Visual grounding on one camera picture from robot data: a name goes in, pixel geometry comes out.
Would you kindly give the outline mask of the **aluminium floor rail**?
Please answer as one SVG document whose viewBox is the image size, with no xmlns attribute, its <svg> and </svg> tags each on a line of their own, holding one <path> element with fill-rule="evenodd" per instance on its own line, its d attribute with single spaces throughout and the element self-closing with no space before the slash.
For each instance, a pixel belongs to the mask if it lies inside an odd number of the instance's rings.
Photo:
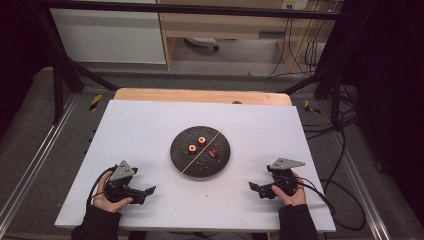
<svg viewBox="0 0 424 240">
<path fill-rule="evenodd" d="M 67 123 L 67 120 L 69 119 L 69 116 L 71 115 L 78 98 L 79 94 L 72 94 L 66 101 L 65 107 L 63 108 L 63 115 L 59 118 L 58 122 L 53 124 L 49 129 L 46 137 L 43 139 L 43 142 L 41 143 L 37 152 L 31 159 L 30 164 L 28 165 L 23 176 L 19 180 L 13 193 L 11 194 L 6 204 L 0 211 L 1 221 L 12 219 L 17 210 L 19 209 L 23 199 L 29 191 L 29 188 L 31 187 L 34 179 L 36 178 L 38 172 L 44 164 L 45 159 L 47 158 L 52 147 L 54 146 L 56 139 L 60 135 L 65 124 Z"/>
<path fill-rule="evenodd" d="M 342 162 L 353 187 L 353 190 L 362 203 L 366 215 L 368 226 L 374 236 L 375 240 L 390 240 L 390 234 L 382 220 L 375 202 L 366 186 L 364 179 L 356 167 L 351 154 L 344 145 L 345 141 L 339 132 L 333 133 L 333 138 L 337 144 L 342 157 Z"/>
</svg>

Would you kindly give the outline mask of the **wooden desk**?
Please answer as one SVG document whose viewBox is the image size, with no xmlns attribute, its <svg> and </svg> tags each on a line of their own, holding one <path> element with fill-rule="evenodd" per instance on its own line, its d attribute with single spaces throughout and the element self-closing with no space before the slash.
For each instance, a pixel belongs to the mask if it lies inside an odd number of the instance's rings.
<svg viewBox="0 0 424 240">
<path fill-rule="evenodd" d="M 282 10 L 283 0 L 156 0 L 159 4 L 207 5 Z M 330 12 L 339 2 L 308 0 L 305 10 Z M 277 43 L 286 70 L 300 69 L 302 52 L 309 43 L 325 43 L 335 25 L 333 20 L 277 19 L 243 16 L 159 15 L 166 60 L 171 60 L 174 38 L 217 38 L 271 40 Z"/>
</svg>

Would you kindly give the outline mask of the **dark curtain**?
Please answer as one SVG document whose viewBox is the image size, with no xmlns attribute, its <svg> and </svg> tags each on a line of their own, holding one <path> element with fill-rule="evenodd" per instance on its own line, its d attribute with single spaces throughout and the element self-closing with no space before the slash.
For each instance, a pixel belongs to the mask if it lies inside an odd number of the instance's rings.
<svg viewBox="0 0 424 240">
<path fill-rule="evenodd" d="M 424 0 L 373 6 L 357 28 L 345 78 L 379 159 L 424 227 Z"/>
<path fill-rule="evenodd" d="M 0 0 L 0 136 L 20 109 L 36 73 L 52 65 L 35 0 Z"/>
</svg>

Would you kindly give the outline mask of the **yellow black floor tape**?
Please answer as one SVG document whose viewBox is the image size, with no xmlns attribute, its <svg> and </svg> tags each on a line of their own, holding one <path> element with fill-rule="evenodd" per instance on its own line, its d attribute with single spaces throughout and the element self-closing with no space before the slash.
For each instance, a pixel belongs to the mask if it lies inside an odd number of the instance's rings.
<svg viewBox="0 0 424 240">
<path fill-rule="evenodd" d="M 314 108 L 311 107 L 308 100 L 304 100 L 304 110 L 306 112 L 311 112 L 311 113 L 314 113 L 314 114 L 321 114 L 321 111 L 319 109 L 314 109 Z"/>
<path fill-rule="evenodd" d="M 95 111 L 100 100 L 102 98 L 102 94 L 96 94 L 90 104 L 89 111 Z"/>
</svg>

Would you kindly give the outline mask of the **person's left hand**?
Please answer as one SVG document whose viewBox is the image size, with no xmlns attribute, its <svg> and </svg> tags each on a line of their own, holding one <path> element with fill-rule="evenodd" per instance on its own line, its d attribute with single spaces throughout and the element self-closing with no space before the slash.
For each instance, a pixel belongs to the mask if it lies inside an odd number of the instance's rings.
<svg viewBox="0 0 424 240">
<path fill-rule="evenodd" d="M 131 197 L 127 197 L 118 202 L 113 203 L 105 197 L 103 190 L 105 189 L 106 181 L 110 178 L 111 175 L 112 172 L 108 171 L 99 180 L 96 194 L 92 200 L 92 205 L 106 212 L 117 213 L 122 208 L 129 205 L 133 201 L 133 199 Z"/>
</svg>

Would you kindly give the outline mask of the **white chair base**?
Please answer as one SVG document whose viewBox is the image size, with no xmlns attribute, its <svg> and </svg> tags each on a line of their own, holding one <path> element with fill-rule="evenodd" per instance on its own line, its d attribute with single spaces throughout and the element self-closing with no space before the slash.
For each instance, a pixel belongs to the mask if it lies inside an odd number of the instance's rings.
<svg viewBox="0 0 424 240">
<path fill-rule="evenodd" d="M 186 38 L 186 41 L 197 46 L 211 48 L 213 51 L 219 50 L 219 46 L 214 38 Z"/>
</svg>

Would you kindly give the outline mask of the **white table board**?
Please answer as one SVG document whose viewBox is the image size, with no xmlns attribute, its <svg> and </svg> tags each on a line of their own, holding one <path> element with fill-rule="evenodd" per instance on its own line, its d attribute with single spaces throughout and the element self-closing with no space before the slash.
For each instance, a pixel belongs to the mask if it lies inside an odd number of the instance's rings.
<svg viewBox="0 0 424 240">
<path fill-rule="evenodd" d="M 171 162 L 172 141 L 192 126 L 212 127 L 230 144 L 227 166 L 209 179 L 186 177 Z M 155 191 L 122 209 L 123 229 L 276 231 L 281 201 L 262 199 L 249 185 L 270 183 L 266 167 L 279 157 L 299 161 L 296 173 L 320 183 L 293 106 L 112 100 L 55 224 L 80 225 L 95 180 L 127 161 L 138 170 L 131 187 Z"/>
</svg>

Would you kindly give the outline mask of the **white power strip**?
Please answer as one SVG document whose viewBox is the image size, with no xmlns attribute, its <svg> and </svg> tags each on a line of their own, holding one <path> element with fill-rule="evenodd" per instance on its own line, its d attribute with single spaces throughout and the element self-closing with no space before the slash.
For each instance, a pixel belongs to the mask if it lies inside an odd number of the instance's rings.
<svg viewBox="0 0 424 240">
<path fill-rule="evenodd" d="M 282 8 L 288 10 L 305 10 L 308 0 L 283 0 Z"/>
</svg>

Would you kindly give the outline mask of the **person's right hand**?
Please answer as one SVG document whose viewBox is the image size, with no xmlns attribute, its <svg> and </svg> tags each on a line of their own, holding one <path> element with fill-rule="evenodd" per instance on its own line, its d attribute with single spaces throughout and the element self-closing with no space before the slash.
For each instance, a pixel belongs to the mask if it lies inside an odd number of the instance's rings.
<svg viewBox="0 0 424 240">
<path fill-rule="evenodd" d="M 283 190 L 278 186 L 273 185 L 271 187 L 272 191 L 283 201 L 285 206 L 292 205 L 304 205 L 306 203 L 306 193 L 303 186 L 303 180 L 299 177 L 297 173 L 293 173 L 298 182 L 296 193 L 293 196 L 287 195 Z"/>
</svg>

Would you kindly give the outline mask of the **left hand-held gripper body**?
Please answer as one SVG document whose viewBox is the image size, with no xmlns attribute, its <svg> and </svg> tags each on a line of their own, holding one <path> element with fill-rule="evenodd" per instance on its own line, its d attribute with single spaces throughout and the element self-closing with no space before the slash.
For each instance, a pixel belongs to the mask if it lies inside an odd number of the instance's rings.
<svg viewBox="0 0 424 240">
<path fill-rule="evenodd" d="M 112 203 L 119 202 L 127 197 L 136 199 L 138 192 L 131 189 L 128 184 L 137 171 L 137 168 L 131 168 L 125 160 L 122 160 L 120 164 L 115 166 L 112 175 L 106 181 L 105 197 Z"/>
</svg>

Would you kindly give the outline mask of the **wooden skewer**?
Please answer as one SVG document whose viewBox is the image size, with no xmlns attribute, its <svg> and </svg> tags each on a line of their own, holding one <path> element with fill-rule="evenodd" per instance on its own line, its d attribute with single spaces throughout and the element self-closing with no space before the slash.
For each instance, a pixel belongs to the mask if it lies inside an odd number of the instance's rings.
<svg viewBox="0 0 424 240">
<path fill-rule="evenodd" d="M 190 168 L 190 166 L 203 154 L 205 150 L 215 141 L 215 139 L 221 134 L 225 128 L 222 128 L 217 132 L 217 134 L 208 142 L 208 144 L 194 157 L 194 159 L 180 172 L 180 175 L 183 175 L 184 172 Z"/>
</svg>

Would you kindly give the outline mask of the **wooden table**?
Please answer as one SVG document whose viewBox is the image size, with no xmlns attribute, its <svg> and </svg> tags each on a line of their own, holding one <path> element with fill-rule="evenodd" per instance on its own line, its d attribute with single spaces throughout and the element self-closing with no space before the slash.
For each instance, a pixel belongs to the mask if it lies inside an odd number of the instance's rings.
<svg viewBox="0 0 424 240">
<path fill-rule="evenodd" d="M 287 94 L 257 91 L 211 91 L 185 89 L 121 88 L 116 91 L 115 100 L 199 102 L 253 105 L 291 106 Z"/>
</svg>

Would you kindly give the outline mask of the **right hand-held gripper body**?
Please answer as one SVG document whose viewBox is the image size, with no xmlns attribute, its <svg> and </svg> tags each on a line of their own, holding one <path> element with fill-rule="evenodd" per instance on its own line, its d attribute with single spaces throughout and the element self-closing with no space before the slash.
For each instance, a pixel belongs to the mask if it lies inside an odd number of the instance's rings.
<svg viewBox="0 0 424 240">
<path fill-rule="evenodd" d="M 293 196 L 297 191 L 297 181 L 292 169 L 304 165 L 304 162 L 278 158 L 267 166 L 267 170 L 272 174 L 274 185 L 278 186 L 286 195 Z"/>
</svg>

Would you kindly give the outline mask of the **black speckled plate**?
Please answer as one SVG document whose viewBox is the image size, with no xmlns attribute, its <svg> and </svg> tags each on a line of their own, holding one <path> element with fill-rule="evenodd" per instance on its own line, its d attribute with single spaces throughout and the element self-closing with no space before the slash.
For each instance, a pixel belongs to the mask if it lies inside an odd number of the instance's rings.
<svg viewBox="0 0 424 240">
<path fill-rule="evenodd" d="M 180 132 L 173 140 L 170 147 L 170 157 L 174 166 L 181 172 L 194 157 L 208 144 L 217 134 L 218 130 L 208 126 L 194 126 Z M 200 136 L 207 140 L 204 146 L 197 142 Z M 194 144 L 197 152 L 190 154 L 188 146 Z M 218 157 L 212 158 L 209 151 L 215 148 L 218 150 Z M 183 175 L 193 178 L 209 178 L 221 172 L 229 162 L 231 155 L 230 143 L 223 133 L 221 133 L 207 150 L 187 169 Z"/>
</svg>

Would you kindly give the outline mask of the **white cabinet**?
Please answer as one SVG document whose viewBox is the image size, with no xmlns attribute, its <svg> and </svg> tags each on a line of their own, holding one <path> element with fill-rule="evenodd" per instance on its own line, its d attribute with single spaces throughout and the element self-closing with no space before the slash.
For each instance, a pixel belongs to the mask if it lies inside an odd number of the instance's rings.
<svg viewBox="0 0 424 240">
<path fill-rule="evenodd" d="M 78 62 L 164 64 L 154 13 L 51 10 L 67 54 Z"/>
</svg>

